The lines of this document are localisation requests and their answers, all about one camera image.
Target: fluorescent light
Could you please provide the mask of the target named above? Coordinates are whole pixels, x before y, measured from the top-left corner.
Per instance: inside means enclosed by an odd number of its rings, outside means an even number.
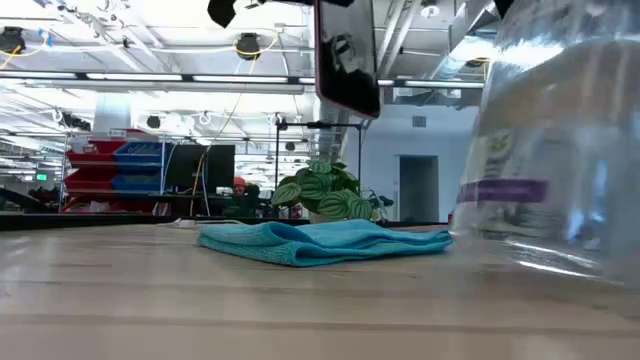
[[[195,81],[208,82],[230,82],[230,83],[282,83],[289,82],[286,77],[277,76],[207,76],[196,75],[193,77]]]
[[[143,81],[182,81],[177,74],[87,74],[93,80],[143,80]]]
[[[407,87],[443,88],[443,89],[482,89],[484,83],[465,81],[417,81],[407,80],[404,82]]]
[[[38,72],[38,71],[0,71],[0,77],[39,78],[39,79],[75,79],[74,73]]]

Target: purple label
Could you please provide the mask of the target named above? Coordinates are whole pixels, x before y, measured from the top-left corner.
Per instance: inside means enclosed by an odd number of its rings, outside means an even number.
[[[540,203],[546,196],[546,181],[491,179],[462,185],[458,204],[478,201]]]

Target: white wall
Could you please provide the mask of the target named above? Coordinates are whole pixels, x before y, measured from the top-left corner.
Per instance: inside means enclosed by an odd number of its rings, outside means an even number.
[[[439,220],[446,222],[456,204],[477,110],[413,109],[427,115],[427,129],[411,128],[408,113],[396,117],[389,112],[383,112],[383,116],[369,128],[362,147],[362,183],[365,188],[371,188],[379,196],[384,195],[397,204],[400,197],[400,156],[437,156]],[[447,124],[451,124],[451,131],[447,131]],[[354,175],[358,171],[357,143],[357,131],[350,129],[342,161]],[[387,211],[390,220],[398,220],[395,205]]]

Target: pink smartphone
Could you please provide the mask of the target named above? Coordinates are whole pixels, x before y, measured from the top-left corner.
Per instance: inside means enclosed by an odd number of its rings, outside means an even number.
[[[380,116],[371,0],[314,0],[316,92],[362,118]]]

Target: red cap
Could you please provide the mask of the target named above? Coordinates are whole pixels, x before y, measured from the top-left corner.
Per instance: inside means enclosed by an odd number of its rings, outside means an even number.
[[[243,178],[236,176],[233,178],[233,186],[238,186],[238,185],[247,186],[247,182],[244,181]]]

